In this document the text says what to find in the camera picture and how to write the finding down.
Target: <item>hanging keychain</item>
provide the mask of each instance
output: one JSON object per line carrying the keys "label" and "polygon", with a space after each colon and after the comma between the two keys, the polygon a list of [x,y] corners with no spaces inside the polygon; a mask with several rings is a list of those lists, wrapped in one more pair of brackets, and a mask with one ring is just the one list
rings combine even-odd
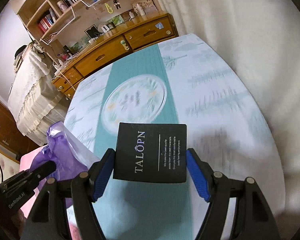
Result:
{"label": "hanging keychain", "polygon": [[109,4],[105,3],[105,6],[107,8],[108,13],[110,13],[110,14],[113,13],[113,9]]}
{"label": "hanging keychain", "polygon": [[113,0],[113,4],[116,6],[117,9],[121,8],[118,0]]}

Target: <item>wooden dresser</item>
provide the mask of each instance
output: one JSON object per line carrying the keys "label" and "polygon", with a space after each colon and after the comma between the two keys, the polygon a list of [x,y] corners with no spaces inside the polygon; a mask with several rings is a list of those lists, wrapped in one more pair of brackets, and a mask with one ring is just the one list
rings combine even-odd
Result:
{"label": "wooden dresser", "polygon": [[166,12],[138,16],[103,34],[70,60],[52,83],[68,98],[79,83],[102,67],[126,55],[178,36],[173,18]]}

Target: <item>power cord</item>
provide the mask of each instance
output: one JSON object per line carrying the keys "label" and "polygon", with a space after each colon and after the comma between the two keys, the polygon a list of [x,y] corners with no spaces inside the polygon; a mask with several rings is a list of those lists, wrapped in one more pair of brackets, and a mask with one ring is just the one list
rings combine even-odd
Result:
{"label": "power cord", "polygon": [[1,165],[0,165],[0,171],[1,171],[1,183],[2,183],[3,182],[3,171],[2,171]]}

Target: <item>metal screw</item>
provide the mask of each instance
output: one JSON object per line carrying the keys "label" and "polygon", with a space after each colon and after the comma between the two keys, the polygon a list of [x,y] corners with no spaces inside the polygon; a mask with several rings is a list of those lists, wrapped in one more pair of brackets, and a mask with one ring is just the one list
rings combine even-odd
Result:
{"label": "metal screw", "polygon": [[49,179],[47,180],[48,184],[53,184],[55,181],[56,181],[55,178],[49,178]]}
{"label": "metal screw", "polygon": [[215,171],[213,173],[213,176],[215,176],[216,178],[221,178],[222,177],[222,173],[220,171]]}
{"label": "metal screw", "polygon": [[248,182],[249,184],[253,184],[253,183],[255,182],[255,180],[254,180],[254,178],[252,178],[252,177],[248,177],[248,178],[247,178],[247,182]]}
{"label": "metal screw", "polygon": [[80,174],[79,174],[79,177],[81,178],[81,179],[85,179],[86,177],[88,177],[89,176],[89,174],[86,172],[86,171],[83,171],[83,172],[81,172]]}

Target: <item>blue gripper pad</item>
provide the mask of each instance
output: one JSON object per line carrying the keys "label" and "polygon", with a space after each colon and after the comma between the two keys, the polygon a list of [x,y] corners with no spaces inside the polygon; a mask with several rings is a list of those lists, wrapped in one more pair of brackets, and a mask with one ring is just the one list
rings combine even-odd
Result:
{"label": "blue gripper pad", "polygon": [[102,160],[99,162],[99,165],[102,165],[102,163],[104,164],[94,182],[94,193],[92,195],[94,201],[97,201],[98,198],[102,197],[114,168],[115,151],[113,149],[108,149],[104,157],[106,157],[106,155],[109,155],[106,161],[103,162],[104,158],[102,158]]}
{"label": "blue gripper pad", "polygon": [[189,150],[186,151],[186,162],[188,171],[190,172],[192,181],[194,182],[199,196],[208,202],[211,197],[208,190],[208,182]]}

